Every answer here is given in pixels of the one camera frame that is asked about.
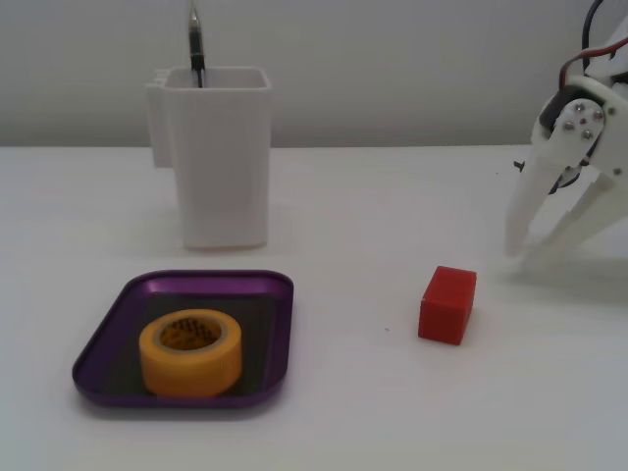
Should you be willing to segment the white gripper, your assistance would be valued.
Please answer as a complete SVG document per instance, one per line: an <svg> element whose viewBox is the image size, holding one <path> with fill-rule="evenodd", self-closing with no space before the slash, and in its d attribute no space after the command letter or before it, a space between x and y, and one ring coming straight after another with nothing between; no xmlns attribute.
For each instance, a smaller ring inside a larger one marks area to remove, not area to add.
<svg viewBox="0 0 628 471"><path fill-rule="evenodd" d="M627 217L627 99L587 77L571 77L534 123L531 153L507 205L504 253L524 247L530 224L568 167L599 174L557 225L523 258L526 269L557 262Z"/></svg>

